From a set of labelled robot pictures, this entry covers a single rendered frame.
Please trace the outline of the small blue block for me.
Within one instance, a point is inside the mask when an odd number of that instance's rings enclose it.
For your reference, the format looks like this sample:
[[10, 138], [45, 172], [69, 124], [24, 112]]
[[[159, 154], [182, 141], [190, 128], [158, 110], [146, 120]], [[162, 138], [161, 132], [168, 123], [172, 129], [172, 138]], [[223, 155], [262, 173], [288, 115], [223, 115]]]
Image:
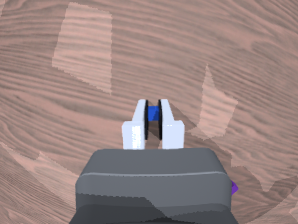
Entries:
[[148, 121], [159, 121], [158, 106], [148, 106]]

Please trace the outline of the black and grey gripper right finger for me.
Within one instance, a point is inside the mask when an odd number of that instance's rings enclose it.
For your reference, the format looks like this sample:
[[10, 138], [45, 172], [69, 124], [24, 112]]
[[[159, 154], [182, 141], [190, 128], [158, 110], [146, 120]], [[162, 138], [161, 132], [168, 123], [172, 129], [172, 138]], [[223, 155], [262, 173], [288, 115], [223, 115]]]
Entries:
[[158, 100], [159, 103], [159, 136], [162, 149], [183, 148], [184, 124], [174, 121], [167, 99]]

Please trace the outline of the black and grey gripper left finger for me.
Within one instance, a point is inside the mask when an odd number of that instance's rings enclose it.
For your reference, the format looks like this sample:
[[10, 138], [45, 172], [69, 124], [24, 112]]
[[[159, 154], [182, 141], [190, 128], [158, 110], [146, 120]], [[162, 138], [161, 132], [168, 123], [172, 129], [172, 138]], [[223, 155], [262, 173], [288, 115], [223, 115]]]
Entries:
[[145, 149], [148, 127], [148, 100], [139, 100], [133, 120], [122, 126], [124, 149]]

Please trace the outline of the purple rod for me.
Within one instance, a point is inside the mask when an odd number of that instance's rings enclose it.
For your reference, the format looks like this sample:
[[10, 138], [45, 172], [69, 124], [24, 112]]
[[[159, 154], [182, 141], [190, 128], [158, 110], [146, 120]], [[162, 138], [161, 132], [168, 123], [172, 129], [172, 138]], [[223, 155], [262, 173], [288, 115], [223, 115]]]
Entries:
[[232, 195], [237, 191], [239, 190], [237, 185], [232, 181]]

